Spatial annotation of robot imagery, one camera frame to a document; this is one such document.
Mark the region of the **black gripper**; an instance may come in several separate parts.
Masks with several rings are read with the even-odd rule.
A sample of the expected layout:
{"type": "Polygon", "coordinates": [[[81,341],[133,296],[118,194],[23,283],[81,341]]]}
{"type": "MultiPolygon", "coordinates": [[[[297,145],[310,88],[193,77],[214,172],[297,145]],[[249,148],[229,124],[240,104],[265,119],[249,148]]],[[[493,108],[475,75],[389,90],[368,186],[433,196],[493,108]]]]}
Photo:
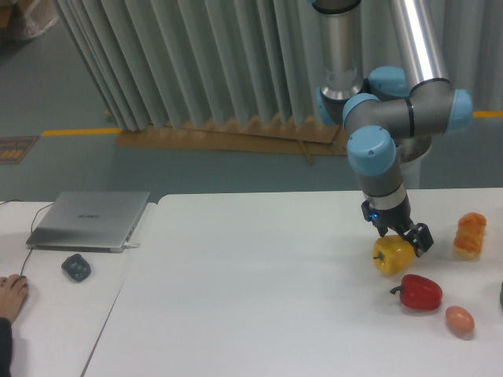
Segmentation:
{"type": "Polygon", "coordinates": [[[424,223],[414,224],[410,218],[411,208],[408,199],[404,199],[399,205],[385,210],[376,209],[368,200],[362,205],[363,218],[370,222],[380,236],[385,236],[389,229],[401,236],[414,250],[414,254],[420,258],[434,244],[431,232],[424,223]]]}

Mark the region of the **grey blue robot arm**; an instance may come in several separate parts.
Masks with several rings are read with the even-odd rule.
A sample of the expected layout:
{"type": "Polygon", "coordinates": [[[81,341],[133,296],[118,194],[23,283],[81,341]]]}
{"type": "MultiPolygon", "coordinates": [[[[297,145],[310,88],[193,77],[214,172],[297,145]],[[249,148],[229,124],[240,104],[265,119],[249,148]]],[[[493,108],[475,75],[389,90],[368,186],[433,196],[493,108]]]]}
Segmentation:
{"type": "Polygon", "coordinates": [[[434,243],[428,227],[410,217],[399,167],[399,141],[471,126],[470,94],[455,89],[425,1],[392,1],[391,21],[402,67],[359,72],[359,2],[314,1],[321,18],[325,84],[316,92],[326,124],[347,133],[347,155],[365,197],[362,214],[381,236],[396,232],[421,256],[434,243]]]}

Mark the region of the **dark sleeve forearm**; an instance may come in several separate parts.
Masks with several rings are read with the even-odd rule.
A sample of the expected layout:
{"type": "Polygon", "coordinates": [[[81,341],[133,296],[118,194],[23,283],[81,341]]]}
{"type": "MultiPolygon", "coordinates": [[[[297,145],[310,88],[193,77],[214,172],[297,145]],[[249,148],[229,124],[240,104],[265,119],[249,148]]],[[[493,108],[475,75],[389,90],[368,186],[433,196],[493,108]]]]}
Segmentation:
{"type": "Polygon", "coordinates": [[[10,321],[4,317],[0,320],[0,342],[1,377],[10,377],[10,367],[13,357],[13,335],[10,321]]]}

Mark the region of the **person's hand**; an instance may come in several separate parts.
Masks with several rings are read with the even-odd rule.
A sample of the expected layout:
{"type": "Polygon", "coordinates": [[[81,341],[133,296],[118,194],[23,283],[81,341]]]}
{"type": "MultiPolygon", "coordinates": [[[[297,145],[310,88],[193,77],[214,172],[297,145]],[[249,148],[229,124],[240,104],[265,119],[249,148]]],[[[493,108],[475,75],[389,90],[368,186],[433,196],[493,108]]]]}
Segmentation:
{"type": "Polygon", "coordinates": [[[13,274],[1,277],[0,291],[0,311],[1,317],[4,317],[14,323],[17,318],[24,300],[28,295],[28,290],[22,290],[22,275],[13,274]]]}

